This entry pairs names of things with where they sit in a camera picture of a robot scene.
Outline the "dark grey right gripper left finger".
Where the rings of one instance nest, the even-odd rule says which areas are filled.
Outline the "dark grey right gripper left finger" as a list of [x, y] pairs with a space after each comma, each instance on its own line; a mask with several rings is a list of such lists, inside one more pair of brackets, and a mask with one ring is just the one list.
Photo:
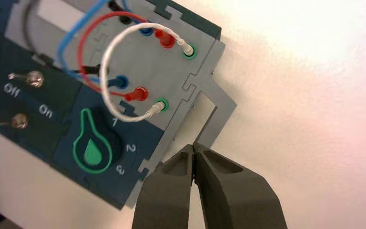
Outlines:
[[143, 182], [132, 228], [188, 228], [194, 151], [185, 145]]

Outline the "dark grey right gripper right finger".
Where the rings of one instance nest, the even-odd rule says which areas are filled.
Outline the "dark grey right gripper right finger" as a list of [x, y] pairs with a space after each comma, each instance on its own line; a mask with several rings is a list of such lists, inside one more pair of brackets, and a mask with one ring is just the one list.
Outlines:
[[287, 228], [280, 200], [263, 176], [200, 143], [193, 149], [206, 228]]

